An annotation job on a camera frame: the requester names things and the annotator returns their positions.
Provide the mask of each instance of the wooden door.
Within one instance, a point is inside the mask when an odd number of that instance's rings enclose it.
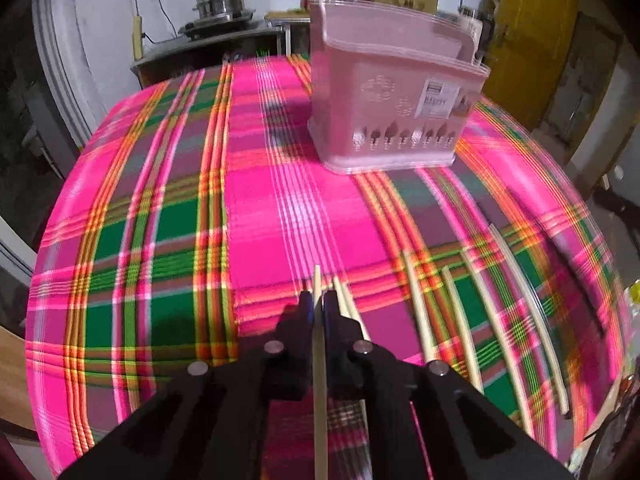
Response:
[[[577,8],[578,0],[500,0],[483,92],[529,130],[558,86]]]

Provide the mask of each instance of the pink plastic basket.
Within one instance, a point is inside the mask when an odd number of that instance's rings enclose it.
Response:
[[[448,166],[489,69],[471,35],[382,4],[310,6],[309,133],[336,173]]]

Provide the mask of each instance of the chopstick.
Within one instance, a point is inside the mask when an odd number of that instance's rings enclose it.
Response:
[[[429,317],[427,316],[427,306],[424,303],[422,289],[415,275],[414,265],[411,263],[411,256],[407,250],[402,251],[404,258],[404,267],[406,275],[409,278],[409,287],[411,288],[411,300],[414,305],[415,322],[418,326],[418,335],[420,336],[420,346],[424,355],[424,362],[428,363],[436,359],[436,352],[433,344],[433,333],[431,325],[429,325]]]
[[[453,313],[456,316],[456,324],[460,331],[460,340],[462,341],[462,348],[465,352],[466,369],[469,371],[469,379],[471,384],[481,394],[484,393],[484,387],[482,386],[482,375],[480,374],[480,367],[478,366],[478,358],[476,357],[476,346],[474,345],[473,338],[471,337],[471,329],[469,328],[469,322],[466,319],[464,308],[462,307],[462,301],[458,295],[458,289],[456,283],[453,281],[449,267],[442,268],[442,276],[444,277],[444,283],[449,292],[451,303],[453,305]]]
[[[349,287],[346,285],[346,283],[341,283],[340,288],[342,289],[342,294],[344,296],[345,306],[349,311],[349,315],[347,317],[350,317],[351,319],[355,319],[358,323],[360,323],[360,328],[362,329],[362,338],[365,341],[371,341],[369,332],[367,331],[367,327],[364,325],[364,321],[360,316],[360,312],[356,307],[355,301],[353,301],[353,296],[351,295],[351,291],[349,290]]]
[[[340,315],[343,317],[351,317],[349,314],[349,308],[347,307],[346,300],[344,298],[344,292],[342,291],[343,285],[340,283],[338,276],[334,276],[333,279],[334,290],[338,296],[338,307],[340,308]]]
[[[518,408],[522,417],[522,425],[524,426],[524,431],[531,438],[533,438],[533,423],[531,419],[531,412],[529,411],[529,403],[527,402],[527,396],[524,391],[524,384],[522,382],[522,377],[518,372],[516,358],[513,355],[511,346],[509,345],[509,340],[507,339],[506,332],[504,331],[504,328],[500,323],[498,311],[494,305],[493,300],[491,299],[491,295],[489,294],[489,290],[487,289],[486,283],[484,282],[484,278],[476,269],[476,266],[474,266],[471,262],[466,248],[462,249],[461,255],[465,265],[469,270],[471,279],[474,281],[476,289],[480,294],[480,298],[482,299],[482,303],[484,304],[486,315],[489,318],[489,323],[491,323],[492,329],[494,330],[495,338],[498,340],[498,344],[500,345],[500,349],[502,350],[502,355],[507,365],[507,371],[511,376],[511,383],[513,383],[513,389],[516,393],[516,402],[518,403]]]
[[[504,261],[507,263],[513,277],[518,284],[520,293],[524,297],[525,303],[529,309],[529,313],[533,318],[533,322],[536,325],[540,341],[542,342],[542,348],[545,351],[546,360],[549,362],[551,368],[552,382],[556,388],[556,394],[558,394],[558,403],[560,405],[560,412],[563,415],[569,413],[569,397],[567,396],[564,381],[562,380],[562,371],[560,369],[560,363],[558,361],[558,354],[554,348],[551,336],[549,335],[548,326],[546,323],[546,317],[544,317],[544,311],[540,304],[540,298],[533,289],[528,278],[524,275],[524,272],[520,268],[516,261],[515,256],[508,247],[507,242],[502,238],[500,231],[496,229],[493,224],[489,224],[489,231],[494,237],[495,243],[498,245]]]
[[[593,304],[593,301],[591,301],[591,298],[589,297],[589,293],[587,292],[586,288],[584,287],[584,283],[582,282],[580,277],[578,277],[578,274],[576,273],[576,271],[574,269],[574,266],[571,263],[571,256],[566,254],[564,252],[564,249],[562,249],[556,243],[556,240],[546,231],[546,228],[542,225],[542,222],[540,222],[540,220],[538,220],[538,217],[535,216],[532,213],[532,211],[525,205],[525,203],[522,200],[520,200],[520,198],[516,194],[509,192],[509,190],[507,188],[504,189],[504,192],[514,202],[516,202],[518,204],[518,207],[520,209],[522,209],[527,214],[529,219],[534,221],[534,223],[536,224],[536,227],[540,231],[540,235],[542,237],[544,237],[544,239],[553,247],[554,251],[556,252],[556,256],[558,257],[560,262],[564,265],[564,268],[567,270],[567,272],[571,276],[571,279],[574,281],[576,288],[580,292],[580,295],[582,296],[582,300],[584,301],[584,304],[587,307],[587,312],[589,313],[589,316],[591,317],[591,320],[593,321],[594,325],[596,326],[596,330],[598,331],[598,335],[600,336],[600,339],[604,339],[605,330],[604,330],[604,327],[602,325],[602,321],[598,317],[598,309]],[[624,333],[622,334],[622,338],[623,338],[623,344],[625,344],[625,342],[624,342]]]
[[[314,467],[316,480],[329,478],[328,425],[326,405],[326,355],[322,322],[320,266],[314,266],[314,325],[311,338],[314,391]]]
[[[367,329],[364,326],[364,322],[360,317],[360,313],[358,312],[358,309],[356,308],[356,304],[353,301],[353,296],[351,295],[349,288],[347,287],[346,283],[340,282],[340,279],[338,278],[338,276],[334,276],[334,289],[336,294],[338,295],[338,307],[340,308],[340,315],[344,317],[349,317],[350,319],[355,319],[357,322],[359,322],[360,329],[362,330],[362,338],[366,341],[371,341],[369,337],[369,332],[367,332]],[[351,302],[350,304],[353,307],[353,309],[350,309],[348,300],[346,299],[347,295],[350,298],[350,302]],[[355,311],[355,313],[357,314],[357,318],[353,317],[353,314],[352,314],[353,311]],[[367,407],[364,399],[360,399],[359,404],[360,404],[360,411],[362,412],[362,420],[364,421],[364,429],[368,435],[369,423],[367,422]]]

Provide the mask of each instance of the metal screw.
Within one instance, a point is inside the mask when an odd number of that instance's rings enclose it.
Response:
[[[204,361],[194,361],[187,368],[189,375],[194,375],[194,376],[204,375],[207,373],[208,370],[209,370],[209,365],[207,365],[206,362]]]
[[[449,371],[449,365],[444,361],[431,361],[429,363],[429,370],[432,374],[442,377]]]
[[[359,339],[353,344],[353,350],[358,354],[367,355],[369,352],[373,351],[373,344],[371,341]]]
[[[264,344],[264,351],[270,355],[278,355],[284,352],[284,343],[277,339],[272,339]]]

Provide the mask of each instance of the pink plaid tablecloth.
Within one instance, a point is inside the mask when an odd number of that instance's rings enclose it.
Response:
[[[583,438],[620,371],[629,323],[609,250],[564,173],[482,101],[451,167],[336,175],[306,130],[309,92],[303,59],[252,60],[220,78],[201,70],[145,89],[98,128],[53,210],[30,291],[28,384],[53,471],[176,370],[228,362],[272,330],[314,264],[325,283],[334,274],[348,283],[373,341],[422,362],[402,249],[438,356],[467,375],[440,274],[449,266],[484,392],[520,423],[513,378],[460,257],[469,248],[516,355],[535,439],[564,461]],[[561,348],[570,420],[488,221],[536,287]],[[330,418],[333,475],[367,477],[357,406],[332,404]],[[274,406],[266,474],[312,475],[312,450],[310,404]]]

